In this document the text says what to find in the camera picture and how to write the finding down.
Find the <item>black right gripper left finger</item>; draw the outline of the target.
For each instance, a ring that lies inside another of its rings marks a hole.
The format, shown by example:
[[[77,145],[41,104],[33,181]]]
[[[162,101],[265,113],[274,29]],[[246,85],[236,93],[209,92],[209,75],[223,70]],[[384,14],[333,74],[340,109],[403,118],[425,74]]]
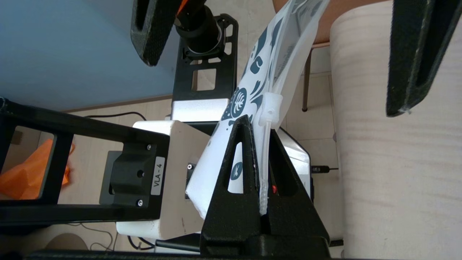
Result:
[[[229,192],[236,145],[241,143],[244,191]],[[253,255],[252,239],[261,233],[256,149],[248,116],[236,120],[201,231],[201,255]]]

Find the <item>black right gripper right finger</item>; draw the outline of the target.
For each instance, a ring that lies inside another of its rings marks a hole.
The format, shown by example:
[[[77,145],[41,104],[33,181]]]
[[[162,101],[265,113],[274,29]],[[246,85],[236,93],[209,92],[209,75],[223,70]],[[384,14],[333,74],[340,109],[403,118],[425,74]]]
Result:
[[[327,229],[275,130],[270,132],[269,166],[271,234],[328,238]]]

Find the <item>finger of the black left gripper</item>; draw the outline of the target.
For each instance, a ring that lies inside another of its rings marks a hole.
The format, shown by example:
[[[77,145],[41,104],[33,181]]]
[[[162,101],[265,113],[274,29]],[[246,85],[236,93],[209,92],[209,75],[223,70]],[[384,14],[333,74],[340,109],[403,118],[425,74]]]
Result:
[[[429,93],[461,17],[460,0],[394,0],[386,115],[408,113]]]
[[[179,7],[179,0],[133,2],[131,41],[147,66],[156,66],[159,62]]]

